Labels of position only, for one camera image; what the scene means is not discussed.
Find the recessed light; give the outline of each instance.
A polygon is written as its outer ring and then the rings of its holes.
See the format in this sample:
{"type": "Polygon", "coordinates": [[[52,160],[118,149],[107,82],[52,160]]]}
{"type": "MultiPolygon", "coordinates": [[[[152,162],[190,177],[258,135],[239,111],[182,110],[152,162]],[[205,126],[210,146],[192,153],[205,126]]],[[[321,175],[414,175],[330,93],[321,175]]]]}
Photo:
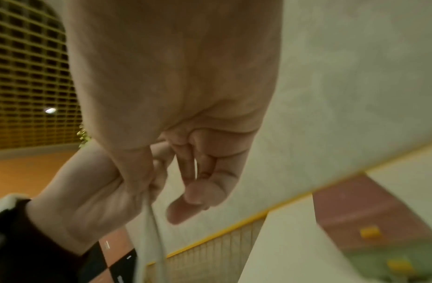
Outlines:
{"type": "Polygon", "coordinates": [[[52,107],[45,109],[45,113],[47,113],[47,114],[54,114],[54,113],[56,113],[56,111],[57,111],[57,109],[52,108],[52,107]]]}

